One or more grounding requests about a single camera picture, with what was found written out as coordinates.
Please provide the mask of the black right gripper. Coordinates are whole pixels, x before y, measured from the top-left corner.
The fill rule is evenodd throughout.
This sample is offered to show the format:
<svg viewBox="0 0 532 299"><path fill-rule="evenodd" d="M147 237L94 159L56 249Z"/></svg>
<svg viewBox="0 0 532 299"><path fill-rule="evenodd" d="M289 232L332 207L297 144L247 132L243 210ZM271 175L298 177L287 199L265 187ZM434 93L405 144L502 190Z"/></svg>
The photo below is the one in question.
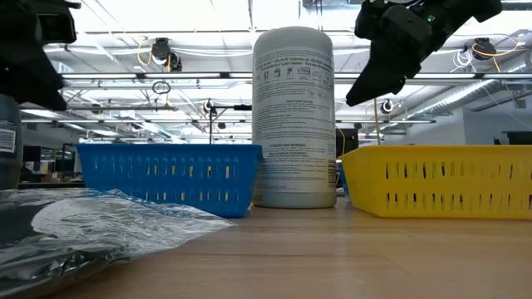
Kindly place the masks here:
<svg viewBox="0 0 532 299"><path fill-rule="evenodd" d="M346 94L346 104L397 94L477 8L473 0L364 1L355 35L371 42L370 56Z"/></svg>

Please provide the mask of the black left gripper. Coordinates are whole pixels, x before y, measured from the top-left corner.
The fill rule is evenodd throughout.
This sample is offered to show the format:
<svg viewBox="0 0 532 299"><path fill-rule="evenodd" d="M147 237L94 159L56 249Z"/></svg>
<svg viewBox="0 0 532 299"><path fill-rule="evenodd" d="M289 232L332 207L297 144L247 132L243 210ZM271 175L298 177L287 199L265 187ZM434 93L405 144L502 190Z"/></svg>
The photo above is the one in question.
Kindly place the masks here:
<svg viewBox="0 0 532 299"><path fill-rule="evenodd" d="M65 110L63 87L37 40L37 15L24 2L1 0L1 93L18 104Z"/></svg>

